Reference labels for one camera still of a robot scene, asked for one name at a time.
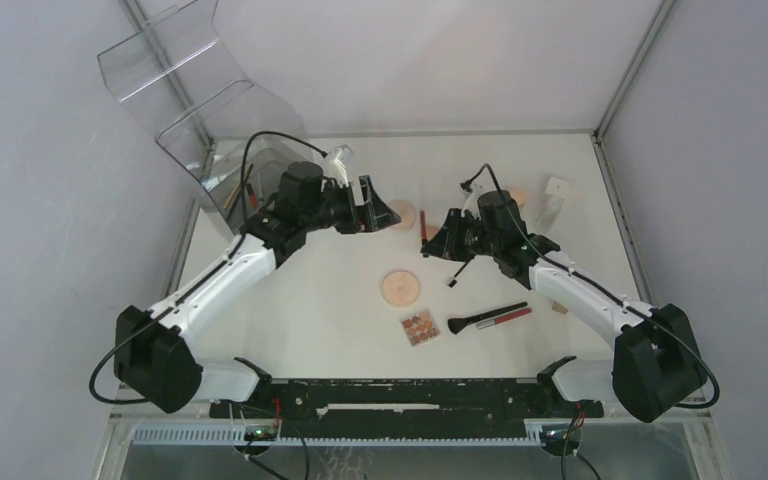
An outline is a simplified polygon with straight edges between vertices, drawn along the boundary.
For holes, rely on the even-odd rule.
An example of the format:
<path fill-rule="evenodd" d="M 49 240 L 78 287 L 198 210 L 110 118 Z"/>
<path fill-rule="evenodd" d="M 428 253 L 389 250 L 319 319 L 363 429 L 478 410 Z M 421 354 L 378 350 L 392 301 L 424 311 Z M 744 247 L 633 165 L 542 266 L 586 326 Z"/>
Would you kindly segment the black powder brush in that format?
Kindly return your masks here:
<path fill-rule="evenodd" d="M 513 310 L 519 310 L 526 307 L 530 308 L 527 302 L 519 302 L 519 303 L 514 303 L 511 305 L 495 308 L 489 311 L 481 312 L 481 313 L 474 314 L 467 317 L 452 317 L 447 320 L 447 327 L 452 334 L 457 335 L 466 327 L 470 325 L 475 325 L 481 322 L 482 320 L 497 317 L 504 313 L 507 313 Z"/>

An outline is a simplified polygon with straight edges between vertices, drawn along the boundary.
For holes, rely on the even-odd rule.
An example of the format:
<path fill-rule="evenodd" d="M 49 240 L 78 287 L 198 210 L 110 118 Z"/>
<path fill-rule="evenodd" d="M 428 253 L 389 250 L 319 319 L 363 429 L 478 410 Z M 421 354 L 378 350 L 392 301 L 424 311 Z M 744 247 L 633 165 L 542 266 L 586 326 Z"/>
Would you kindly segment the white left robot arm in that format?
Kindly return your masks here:
<path fill-rule="evenodd" d="M 369 176 L 341 181 L 312 162 L 294 162 L 243 231 L 197 277 L 147 310 L 129 306 L 116 321 L 115 376 L 165 413 L 194 400 L 229 400 L 250 417 L 271 407 L 265 371 L 241 357 L 197 359 L 192 345 L 208 325 L 259 280 L 324 229 L 365 234 L 400 223 Z"/>

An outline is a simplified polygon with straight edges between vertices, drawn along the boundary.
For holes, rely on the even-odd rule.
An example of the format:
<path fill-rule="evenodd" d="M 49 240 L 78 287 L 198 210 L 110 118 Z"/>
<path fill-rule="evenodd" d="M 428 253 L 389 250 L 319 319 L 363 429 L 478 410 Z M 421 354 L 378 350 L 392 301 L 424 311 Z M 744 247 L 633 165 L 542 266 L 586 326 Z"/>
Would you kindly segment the wooden handle brush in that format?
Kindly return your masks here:
<path fill-rule="evenodd" d="M 242 170 L 242 173 L 241 173 L 241 175 L 239 177 L 239 180 L 238 180 L 237 184 L 232 188 L 232 190 L 230 191 L 229 195 L 227 196 L 227 198 L 225 200 L 223 208 L 226 211 L 230 211 L 231 208 L 237 202 L 237 198 L 240 195 L 240 192 L 241 192 L 241 190 L 243 188 L 243 184 L 247 180 L 248 176 L 250 175 L 250 173 L 252 171 L 252 168 L 253 168 L 253 166 L 249 165 L 249 166 L 245 167 Z"/>

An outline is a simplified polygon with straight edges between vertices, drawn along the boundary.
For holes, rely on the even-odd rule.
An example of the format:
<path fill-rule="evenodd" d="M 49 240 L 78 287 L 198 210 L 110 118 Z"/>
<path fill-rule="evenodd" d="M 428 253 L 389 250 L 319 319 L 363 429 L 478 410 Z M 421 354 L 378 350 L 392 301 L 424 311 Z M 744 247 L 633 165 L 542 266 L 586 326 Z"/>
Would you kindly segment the red silver lip gloss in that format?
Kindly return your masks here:
<path fill-rule="evenodd" d="M 528 308 L 528 307 L 522 308 L 522 309 L 519 309 L 519 310 L 513 310 L 513 311 L 510 311 L 510 312 L 504 313 L 502 315 L 499 315 L 497 317 L 493 317 L 493 318 L 489 318 L 489 319 L 486 319 L 486 320 L 482 320 L 481 322 L 476 324 L 476 329 L 477 330 L 482 330 L 482 329 L 486 329 L 486 328 L 491 328 L 493 326 L 500 325 L 500 324 L 506 323 L 508 321 L 511 321 L 511 320 L 514 320 L 514 319 L 517 319 L 517 318 L 520 318 L 520 317 L 523 317 L 523 316 L 527 316 L 531 312 L 532 312 L 532 309 Z"/>

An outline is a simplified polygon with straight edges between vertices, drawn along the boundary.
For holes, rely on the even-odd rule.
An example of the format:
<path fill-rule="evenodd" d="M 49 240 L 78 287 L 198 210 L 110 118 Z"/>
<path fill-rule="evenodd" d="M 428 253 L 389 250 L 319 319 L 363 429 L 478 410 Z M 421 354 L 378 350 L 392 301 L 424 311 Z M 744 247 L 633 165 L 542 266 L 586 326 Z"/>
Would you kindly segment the clear acrylic makeup organizer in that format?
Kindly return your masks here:
<path fill-rule="evenodd" d="M 103 82 L 117 102 L 189 177 L 202 211 L 226 237 L 277 188 L 284 168 L 312 160 L 300 140 L 301 116 L 252 80 L 216 29 L 215 1 L 177 2 L 152 18 L 137 1 L 136 32 L 102 51 Z M 242 170 L 252 165 L 237 202 L 223 206 Z"/>

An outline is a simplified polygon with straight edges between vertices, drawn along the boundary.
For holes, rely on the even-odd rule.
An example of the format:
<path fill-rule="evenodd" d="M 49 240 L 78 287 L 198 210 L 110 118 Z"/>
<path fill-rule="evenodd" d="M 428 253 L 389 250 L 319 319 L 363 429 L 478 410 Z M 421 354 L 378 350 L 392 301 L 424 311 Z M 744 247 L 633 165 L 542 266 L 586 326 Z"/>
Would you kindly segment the black brow comb brush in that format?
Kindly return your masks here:
<path fill-rule="evenodd" d="M 447 286 L 448 288 L 453 288 L 453 287 L 454 287 L 454 286 L 457 284 L 457 282 L 458 282 L 458 277 L 459 277 L 459 276 L 460 276 L 460 275 L 463 273 L 463 271 L 464 271 L 464 270 L 465 270 L 465 269 L 468 267 L 468 265 L 469 265 L 470 263 L 471 263 L 471 260 L 467 260 L 467 261 L 463 262 L 463 263 L 460 265 L 460 267 L 459 267 L 459 268 L 458 268 L 458 269 L 455 271 L 455 273 L 454 273 L 453 275 L 451 275 L 451 276 L 450 276 L 450 277 L 447 279 L 447 281 L 446 281 L 446 286 Z"/>

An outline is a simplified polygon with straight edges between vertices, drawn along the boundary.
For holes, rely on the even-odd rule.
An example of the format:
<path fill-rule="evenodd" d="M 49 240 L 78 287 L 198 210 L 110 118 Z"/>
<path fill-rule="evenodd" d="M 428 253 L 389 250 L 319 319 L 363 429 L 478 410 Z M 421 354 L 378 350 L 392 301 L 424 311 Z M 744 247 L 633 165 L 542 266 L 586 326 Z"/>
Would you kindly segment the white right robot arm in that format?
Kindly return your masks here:
<path fill-rule="evenodd" d="M 450 209 L 421 254 L 462 263 L 490 257 L 505 277 L 563 305 L 611 347 L 610 391 L 631 416 L 651 423 L 672 408 L 691 408 L 688 397 L 704 385 L 719 386 L 679 307 L 628 300 L 600 285 L 557 243 L 528 232 L 505 190 L 480 195 L 476 206 Z"/>

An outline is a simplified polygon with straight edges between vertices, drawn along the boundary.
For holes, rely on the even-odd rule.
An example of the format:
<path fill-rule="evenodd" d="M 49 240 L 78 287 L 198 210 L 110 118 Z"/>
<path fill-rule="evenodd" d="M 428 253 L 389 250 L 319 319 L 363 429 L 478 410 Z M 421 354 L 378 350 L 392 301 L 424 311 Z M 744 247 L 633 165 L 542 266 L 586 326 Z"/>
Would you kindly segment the round beige sponge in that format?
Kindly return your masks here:
<path fill-rule="evenodd" d="M 392 307 L 405 308 L 413 305 L 419 299 L 420 292 L 419 279 L 410 271 L 392 271 L 381 282 L 382 298 Z"/>
<path fill-rule="evenodd" d="M 392 226 L 393 230 L 409 231 L 414 227 L 417 213 L 410 202 L 399 199 L 390 202 L 389 206 L 400 218 L 400 221 Z"/>

